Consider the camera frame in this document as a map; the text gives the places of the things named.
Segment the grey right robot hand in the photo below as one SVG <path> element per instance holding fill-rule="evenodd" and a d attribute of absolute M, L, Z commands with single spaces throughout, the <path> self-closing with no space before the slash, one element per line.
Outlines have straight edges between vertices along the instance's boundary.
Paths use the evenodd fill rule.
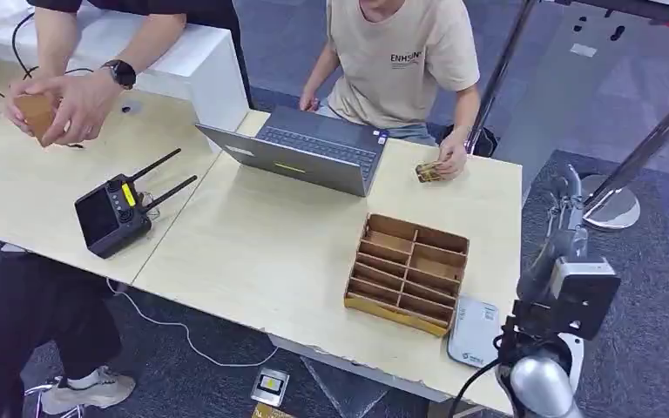
<path fill-rule="evenodd" d="M 563 165 L 561 173 L 562 176 L 556 178 L 556 189 L 551 195 L 554 205 L 549 210 L 544 244 L 517 283 L 520 300 L 544 298 L 549 292 L 556 259 L 563 256 L 584 257 L 587 251 L 587 232 L 582 227 L 585 205 L 581 178 L 570 164 Z"/>

